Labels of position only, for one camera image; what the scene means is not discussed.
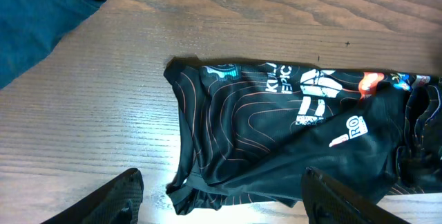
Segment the black orange patterned jersey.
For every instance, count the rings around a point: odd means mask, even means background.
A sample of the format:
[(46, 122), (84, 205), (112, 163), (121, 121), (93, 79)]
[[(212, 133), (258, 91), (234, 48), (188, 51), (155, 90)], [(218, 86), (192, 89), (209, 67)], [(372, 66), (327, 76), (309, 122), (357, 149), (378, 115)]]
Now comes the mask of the black orange patterned jersey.
[(175, 212), (301, 201), (315, 167), (368, 200), (441, 191), (441, 79), (276, 64), (192, 66), (164, 76), (177, 99)]

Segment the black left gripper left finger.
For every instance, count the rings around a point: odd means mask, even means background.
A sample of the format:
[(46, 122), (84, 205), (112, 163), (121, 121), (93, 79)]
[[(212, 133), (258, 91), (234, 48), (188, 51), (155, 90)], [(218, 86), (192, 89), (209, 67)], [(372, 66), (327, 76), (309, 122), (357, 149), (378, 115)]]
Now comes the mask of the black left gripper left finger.
[(144, 183), (130, 168), (42, 224), (137, 224)]

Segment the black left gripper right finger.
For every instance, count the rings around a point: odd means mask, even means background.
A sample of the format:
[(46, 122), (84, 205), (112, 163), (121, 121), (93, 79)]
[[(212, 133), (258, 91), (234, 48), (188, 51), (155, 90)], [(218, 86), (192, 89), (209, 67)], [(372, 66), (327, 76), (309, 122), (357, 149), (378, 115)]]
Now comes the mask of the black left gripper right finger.
[(408, 224), (314, 167), (306, 168), (301, 189), (310, 224)]

